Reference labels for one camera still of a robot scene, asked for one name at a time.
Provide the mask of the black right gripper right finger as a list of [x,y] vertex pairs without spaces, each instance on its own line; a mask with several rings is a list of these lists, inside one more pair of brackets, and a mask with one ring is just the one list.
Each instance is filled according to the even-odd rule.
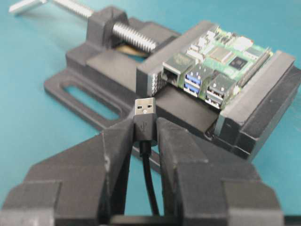
[[281,226],[255,167],[164,118],[157,120],[164,213],[183,226]]

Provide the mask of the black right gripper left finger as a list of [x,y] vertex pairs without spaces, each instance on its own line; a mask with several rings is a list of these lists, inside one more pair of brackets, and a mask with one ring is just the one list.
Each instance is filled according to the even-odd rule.
[[123,214],[134,124],[124,120],[31,166],[10,190],[3,226],[97,226]]

